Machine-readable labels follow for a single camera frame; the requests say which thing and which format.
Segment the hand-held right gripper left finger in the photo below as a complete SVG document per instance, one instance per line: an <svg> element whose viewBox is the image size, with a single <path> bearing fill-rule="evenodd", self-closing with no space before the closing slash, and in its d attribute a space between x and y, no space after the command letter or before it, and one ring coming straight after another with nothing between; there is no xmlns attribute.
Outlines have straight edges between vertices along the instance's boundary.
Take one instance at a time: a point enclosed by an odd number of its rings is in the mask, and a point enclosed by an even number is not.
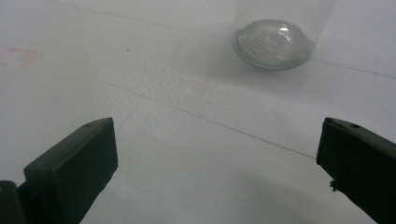
<svg viewBox="0 0 396 224"><path fill-rule="evenodd" d="M114 120L82 125L23 169L28 223L79 224L117 168Z"/></svg>

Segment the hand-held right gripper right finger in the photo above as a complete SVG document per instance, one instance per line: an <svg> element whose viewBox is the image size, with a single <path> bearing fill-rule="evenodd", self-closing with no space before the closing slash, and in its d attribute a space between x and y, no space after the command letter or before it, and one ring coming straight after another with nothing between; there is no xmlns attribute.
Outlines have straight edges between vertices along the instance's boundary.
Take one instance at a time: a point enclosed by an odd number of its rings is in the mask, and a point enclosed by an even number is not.
<svg viewBox="0 0 396 224"><path fill-rule="evenodd" d="M355 123L326 118L317 165L376 224L396 224L396 144Z"/></svg>

